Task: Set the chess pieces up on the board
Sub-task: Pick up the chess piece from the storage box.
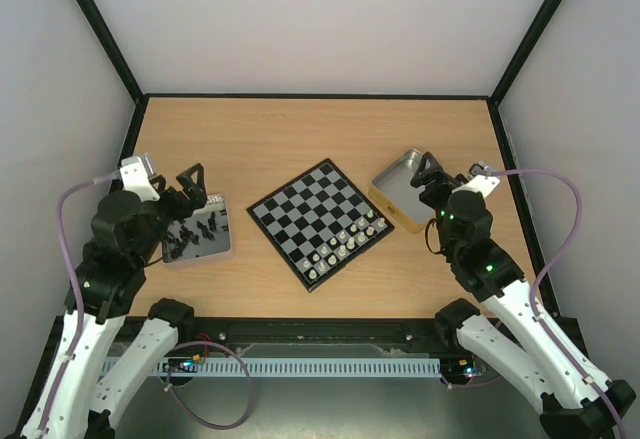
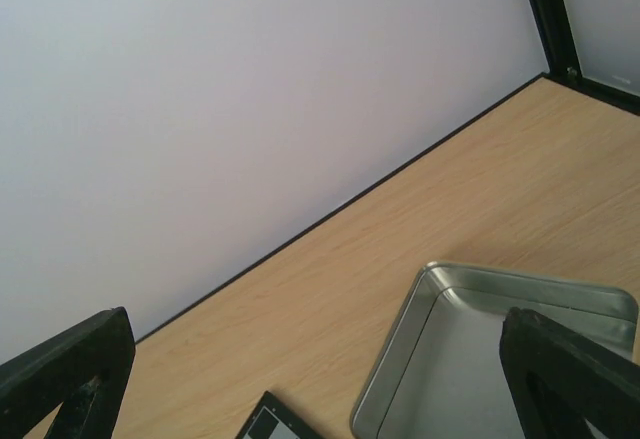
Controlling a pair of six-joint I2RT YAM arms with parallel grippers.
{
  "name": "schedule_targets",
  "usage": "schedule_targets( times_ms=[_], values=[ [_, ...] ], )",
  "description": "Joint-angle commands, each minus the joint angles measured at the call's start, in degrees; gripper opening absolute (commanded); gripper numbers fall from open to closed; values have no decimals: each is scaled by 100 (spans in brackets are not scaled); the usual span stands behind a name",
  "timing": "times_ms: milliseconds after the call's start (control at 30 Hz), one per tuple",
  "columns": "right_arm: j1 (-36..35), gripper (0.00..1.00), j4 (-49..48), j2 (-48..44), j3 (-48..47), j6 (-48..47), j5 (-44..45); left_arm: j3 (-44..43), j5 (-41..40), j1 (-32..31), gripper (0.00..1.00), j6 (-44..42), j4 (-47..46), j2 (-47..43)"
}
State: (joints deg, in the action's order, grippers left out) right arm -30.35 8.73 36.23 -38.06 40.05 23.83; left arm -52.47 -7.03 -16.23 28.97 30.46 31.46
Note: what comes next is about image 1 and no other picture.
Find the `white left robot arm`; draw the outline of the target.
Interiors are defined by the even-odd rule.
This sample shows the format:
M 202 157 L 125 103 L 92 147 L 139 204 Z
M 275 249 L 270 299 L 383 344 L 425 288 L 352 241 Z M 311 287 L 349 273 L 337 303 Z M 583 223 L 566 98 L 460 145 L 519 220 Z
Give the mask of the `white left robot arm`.
M 172 223 L 190 217 L 207 201 L 204 168 L 196 163 L 167 186 L 146 156 L 122 161 L 118 170 L 65 191 L 56 209 L 73 193 L 119 179 L 121 189 L 101 199 L 91 220 L 92 238 L 73 265 L 63 219 L 58 240 L 70 290 L 56 355 L 21 438 L 112 438 L 121 418 L 158 361 L 191 335 L 192 307 L 163 298 L 150 309 L 132 344 L 108 371 L 102 370 L 124 325 L 145 269 Z

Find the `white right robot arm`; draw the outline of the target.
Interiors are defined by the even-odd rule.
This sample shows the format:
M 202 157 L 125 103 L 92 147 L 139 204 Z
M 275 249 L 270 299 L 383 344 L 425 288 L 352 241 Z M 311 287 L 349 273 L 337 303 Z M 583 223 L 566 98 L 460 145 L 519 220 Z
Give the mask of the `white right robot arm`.
M 435 213 L 429 223 L 454 278 L 508 330 L 459 299 L 436 314 L 437 341 L 485 361 L 525 397 L 548 437 L 601 438 L 613 431 L 626 437 L 623 417 L 636 399 L 633 388 L 611 379 L 572 342 L 538 300 L 539 284 L 491 237 L 485 200 L 502 175 L 479 162 L 453 177 L 426 152 L 410 181 Z

